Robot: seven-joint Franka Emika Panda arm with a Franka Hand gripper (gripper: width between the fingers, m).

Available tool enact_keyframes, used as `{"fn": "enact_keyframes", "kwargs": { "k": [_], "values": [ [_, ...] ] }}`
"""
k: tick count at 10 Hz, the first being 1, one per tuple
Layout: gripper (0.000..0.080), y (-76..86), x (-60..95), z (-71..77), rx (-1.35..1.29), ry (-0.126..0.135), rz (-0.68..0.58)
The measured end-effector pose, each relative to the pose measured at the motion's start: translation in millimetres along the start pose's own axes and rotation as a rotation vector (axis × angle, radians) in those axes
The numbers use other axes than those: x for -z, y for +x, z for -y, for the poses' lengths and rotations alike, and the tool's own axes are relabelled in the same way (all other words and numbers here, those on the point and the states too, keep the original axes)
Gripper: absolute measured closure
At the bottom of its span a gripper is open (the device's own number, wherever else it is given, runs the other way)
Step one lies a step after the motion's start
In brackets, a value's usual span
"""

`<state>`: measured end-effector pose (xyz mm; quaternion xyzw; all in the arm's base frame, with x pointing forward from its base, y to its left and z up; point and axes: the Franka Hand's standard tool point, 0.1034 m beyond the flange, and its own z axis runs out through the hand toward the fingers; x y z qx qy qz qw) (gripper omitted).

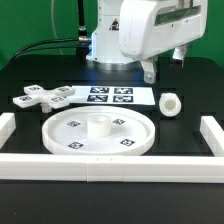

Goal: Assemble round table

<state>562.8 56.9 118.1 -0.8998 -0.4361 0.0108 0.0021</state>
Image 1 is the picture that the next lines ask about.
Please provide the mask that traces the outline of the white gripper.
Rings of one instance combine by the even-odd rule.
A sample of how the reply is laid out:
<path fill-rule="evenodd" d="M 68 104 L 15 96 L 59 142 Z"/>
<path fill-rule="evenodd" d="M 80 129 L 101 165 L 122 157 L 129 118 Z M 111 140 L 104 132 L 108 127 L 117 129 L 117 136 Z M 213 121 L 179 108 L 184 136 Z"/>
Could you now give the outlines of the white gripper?
<path fill-rule="evenodd" d="M 124 56 L 142 60 L 146 83 L 156 81 L 158 58 L 153 57 L 155 55 L 176 47 L 172 64 L 176 68 L 184 66 L 186 43 L 202 37 L 205 32 L 207 8 L 208 0 L 123 1 L 119 47 Z"/>

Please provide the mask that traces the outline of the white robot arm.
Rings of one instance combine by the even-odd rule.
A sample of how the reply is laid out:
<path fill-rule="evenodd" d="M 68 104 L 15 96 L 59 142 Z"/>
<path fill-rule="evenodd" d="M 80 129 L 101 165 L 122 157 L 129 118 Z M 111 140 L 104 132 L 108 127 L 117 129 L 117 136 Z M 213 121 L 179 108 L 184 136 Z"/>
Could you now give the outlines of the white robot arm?
<path fill-rule="evenodd" d="M 106 70 L 142 67 L 156 81 L 158 55 L 173 50 L 184 62 L 188 44 L 204 35 L 208 0 L 97 0 L 89 64 Z"/>

